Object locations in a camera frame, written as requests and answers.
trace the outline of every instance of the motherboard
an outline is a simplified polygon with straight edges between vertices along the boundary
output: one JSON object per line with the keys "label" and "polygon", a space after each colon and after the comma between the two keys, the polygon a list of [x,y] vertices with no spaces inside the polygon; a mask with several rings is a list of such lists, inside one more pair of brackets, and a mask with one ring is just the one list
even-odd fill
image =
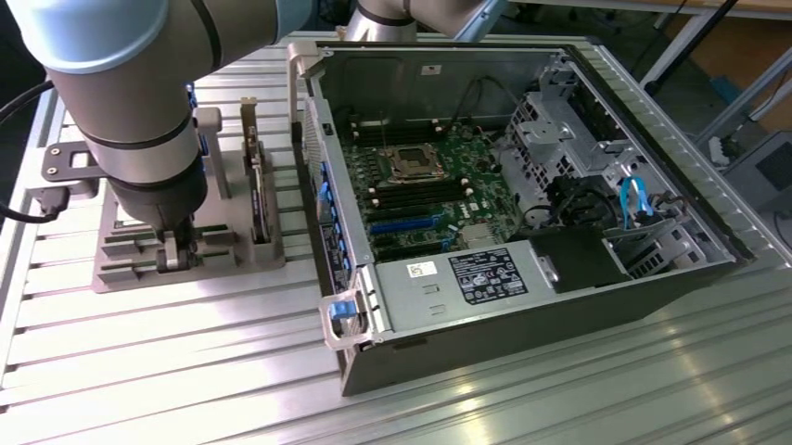
{"label": "motherboard", "polygon": [[455,123],[429,142],[387,136],[343,148],[377,260],[503,243],[521,215],[481,128]]}

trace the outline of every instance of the blue pcie slot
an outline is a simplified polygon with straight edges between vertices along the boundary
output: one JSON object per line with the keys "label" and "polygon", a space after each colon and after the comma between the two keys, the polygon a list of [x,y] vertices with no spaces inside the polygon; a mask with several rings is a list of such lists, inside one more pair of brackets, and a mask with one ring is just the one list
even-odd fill
{"label": "blue pcie slot", "polygon": [[409,230],[430,229],[439,221],[439,217],[415,218],[407,221],[381,222],[371,224],[371,235],[391,234],[394,232],[406,232]]}

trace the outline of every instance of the sticker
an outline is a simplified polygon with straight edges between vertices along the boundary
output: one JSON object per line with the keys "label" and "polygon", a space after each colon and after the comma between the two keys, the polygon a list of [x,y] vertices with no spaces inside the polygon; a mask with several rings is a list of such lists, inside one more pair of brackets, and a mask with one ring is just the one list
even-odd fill
{"label": "sticker", "polygon": [[439,75],[442,70],[443,70],[442,65],[425,65],[421,67],[421,75],[422,76],[437,76],[437,75]]}
{"label": "sticker", "polygon": [[407,264],[407,272],[410,273],[410,278],[418,278],[419,276],[437,274],[437,267],[434,267],[434,261]]}
{"label": "sticker", "polygon": [[447,260],[467,304],[479,304],[529,293],[506,248]]}

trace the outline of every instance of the blue cable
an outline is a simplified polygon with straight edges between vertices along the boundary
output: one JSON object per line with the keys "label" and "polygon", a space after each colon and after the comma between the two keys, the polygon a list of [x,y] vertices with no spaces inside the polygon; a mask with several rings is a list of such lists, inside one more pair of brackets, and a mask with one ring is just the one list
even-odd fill
{"label": "blue cable", "polygon": [[630,195],[630,185],[634,183],[637,188],[637,196],[638,196],[638,203],[637,208],[638,211],[645,211],[648,216],[654,214],[654,209],[649,204],[649,200],[646,197],[646,185],[644,184],[644,180],[637,176],[628,176],[624,178],[624,182],[621,183],[621,193],[618,195],[618,200],[621,202],[621,212],[624,216],[624,228],[630,228],[630,210],[628,207],[629,195]]}

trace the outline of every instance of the metal frame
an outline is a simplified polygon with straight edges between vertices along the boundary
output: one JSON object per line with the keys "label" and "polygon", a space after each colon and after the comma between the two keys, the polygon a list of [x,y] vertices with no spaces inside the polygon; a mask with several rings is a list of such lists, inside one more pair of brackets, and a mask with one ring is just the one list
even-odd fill
{"label": "metal frame", "polygon": [[[713,136],[722,136],[724,131],[731,130],[729,125],[736,125],[739,122],[733,121],[733,118],[743,112],[751,101],[759,96],[765,89],[779,81],[785,72],[792,70],[792,47],[787,49],[785,53],[779,57],[773,64],[767,68],[765,72],[756,78],[751,86],[733,100],[726,109],[724,109],[713,121],[706,125],[706,128],[701,130],[701,133],[696,136],[694,142],[698,146],[706,144],[706,141]],[[781,88],[775,97],[768,98],[763,104],[749,114],[752,120],[761,119],[768,111],[772,110],[773,106],[784,100],[785,96],[792,92],[792,80],[789,80]]]}
{"label": "metal frame", "polygon": [[716,9],[705,10],[698,15],[693,16],[690,20],[688,20],[682,26],[682,29],[680,30],[680,33],[670,41],[664,53],[654,61],[654,65],[652,65],[652,68],[649,68],[649,71],[644,75],[644,79],[641,79],[641,88],[646,88],[646,84],[660,78],[670,66],[670,63],[682,53],[682,50],[686,48],[693,38],[698,35],[714,15]]}
{"label": "metal frame", "polygon": [[[594,7],[602,9],[624,9],[630,11],[648,12],[674,12],[676,5],[646,2],[632,2],[629,0],[510,0],[513,3],[533,3],[549,6]],[[697,15],[713,9],[717,9],[720,2],[710,7],[685,6],[680,14]],[[771,12],[761,9],[753,9],[737,5],[729,12],[729,17],[744,17],[747,19],[792,20],[792,10],[789,12]]]}

